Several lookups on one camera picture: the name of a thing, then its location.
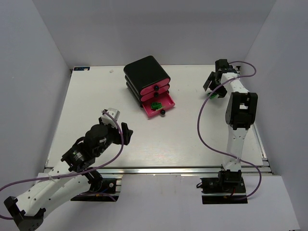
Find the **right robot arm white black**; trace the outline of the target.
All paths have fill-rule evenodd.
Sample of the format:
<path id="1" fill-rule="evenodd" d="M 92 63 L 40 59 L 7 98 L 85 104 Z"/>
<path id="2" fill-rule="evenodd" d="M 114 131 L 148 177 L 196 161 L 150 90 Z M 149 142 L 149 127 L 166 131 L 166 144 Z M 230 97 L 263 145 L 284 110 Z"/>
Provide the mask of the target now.
<path id="1" fill-rule="evenodd" d="M 223 160 L 218 178 L 211 180 L 206 187 L 213 192 L 232 194 L 242 184 L 240 160 L 244 140 L 255 122 L 258 95 L 244 87 L 238 71 L 226 59 L 215 61 L 215 71 L 210 73 L 203 88 L 211 90 L 207 100 L 230 95 L 225 113 L 225 121 L 228 125 L 227 155 Z"/>

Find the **green square lego brick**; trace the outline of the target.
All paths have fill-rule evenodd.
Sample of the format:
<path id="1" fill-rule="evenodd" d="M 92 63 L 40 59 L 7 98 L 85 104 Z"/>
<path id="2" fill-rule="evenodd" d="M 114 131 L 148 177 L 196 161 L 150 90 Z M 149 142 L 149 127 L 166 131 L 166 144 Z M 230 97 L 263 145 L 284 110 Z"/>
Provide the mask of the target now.
<path id="1" fill-rule="evenodd" d="M 210 98 L 210 99 L 219 98 L 219 95 L 217 95 L 217 94 L 212 94 L 209 98 Z"/>

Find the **green lego plate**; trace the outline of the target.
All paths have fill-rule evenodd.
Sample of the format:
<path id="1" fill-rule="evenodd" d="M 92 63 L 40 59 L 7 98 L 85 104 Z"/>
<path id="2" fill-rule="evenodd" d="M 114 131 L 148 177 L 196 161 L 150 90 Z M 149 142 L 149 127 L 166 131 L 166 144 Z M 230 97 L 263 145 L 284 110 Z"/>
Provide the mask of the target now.
<path id="1" fill-rule="evenodd" d="M 162 106 L 162 104 L 160 102 L 152 102 L 151 107 L 154 107 L 154 106 Z"/>

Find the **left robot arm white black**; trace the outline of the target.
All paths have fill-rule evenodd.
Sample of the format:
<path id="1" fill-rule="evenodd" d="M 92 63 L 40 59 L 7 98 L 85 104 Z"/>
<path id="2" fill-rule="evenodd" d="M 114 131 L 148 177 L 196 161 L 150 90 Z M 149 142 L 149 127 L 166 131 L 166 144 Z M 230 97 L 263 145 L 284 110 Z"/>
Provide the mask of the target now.
<path id="1" fill-rule="evenodd" d="M 21 231 L 35 231 L 54 209 L 80 194 L 105 193 L 110 183 L 91 168 L 111 144 L 128 145 L 133 131 L 126 123 L 103 115 L 85 136 L 80 137 L 62 156 L 45 180 L 25 193 L 4 201 L 13 221 Z"/>

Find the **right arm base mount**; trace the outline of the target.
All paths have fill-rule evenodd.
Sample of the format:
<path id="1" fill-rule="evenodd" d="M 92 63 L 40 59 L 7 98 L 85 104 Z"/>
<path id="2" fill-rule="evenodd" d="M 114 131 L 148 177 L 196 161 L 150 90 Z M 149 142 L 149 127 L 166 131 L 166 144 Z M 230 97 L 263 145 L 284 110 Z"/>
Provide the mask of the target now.
<path id="1" fill-rule="evenodd" d="M 227 205 L 227 204 L 247 204 L 246 188 L 244 179 L 238 183 L 219 184 L 216 178 L 200 178 L 196 185 L 201 190 L 202 203 L 204 205 Z"/>

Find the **pink bottom drawer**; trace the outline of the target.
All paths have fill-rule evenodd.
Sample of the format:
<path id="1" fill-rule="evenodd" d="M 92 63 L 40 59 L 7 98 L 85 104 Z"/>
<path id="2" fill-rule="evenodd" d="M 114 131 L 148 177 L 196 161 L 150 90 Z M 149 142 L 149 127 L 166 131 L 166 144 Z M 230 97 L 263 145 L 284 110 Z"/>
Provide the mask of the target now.
<path id="1" fill-rule="evenodd" d="M 167 110 L 175 106 L 175 102 L 168 92 L 162 93 L 157 98 L 151 98 L 142 103 L 142 106 L 148 116 L 152 118 L 157 115 L 164 115 Z"/>

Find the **green small lego piece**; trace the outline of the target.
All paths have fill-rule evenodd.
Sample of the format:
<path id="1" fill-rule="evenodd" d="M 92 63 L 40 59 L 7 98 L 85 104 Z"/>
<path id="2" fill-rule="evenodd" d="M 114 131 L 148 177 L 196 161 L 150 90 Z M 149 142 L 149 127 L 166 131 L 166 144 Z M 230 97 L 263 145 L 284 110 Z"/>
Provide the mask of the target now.
<path id="1" fill-rule="evenodd" d="M 153 111 L 158 111 L 158 110 L 161 110 L 161 109 L 163 109 L 164 107 L 163 106 L 154 106 L 154 107 L 151 107 L 151 109 L 153 110 Z"/>

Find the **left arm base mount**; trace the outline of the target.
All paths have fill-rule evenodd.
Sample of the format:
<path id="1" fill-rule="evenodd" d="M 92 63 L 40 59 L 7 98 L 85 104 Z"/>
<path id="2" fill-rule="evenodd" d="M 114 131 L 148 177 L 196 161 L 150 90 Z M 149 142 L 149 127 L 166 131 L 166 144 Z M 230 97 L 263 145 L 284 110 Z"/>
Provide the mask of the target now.
<path id="1" fill-rule="evenodd" d="M 88 180 L 89 189 L 73 197 L 70 201 L 116 202 L 120 193 L 118 178 L 103 177 L 97 170 L 83 174 Z"/>

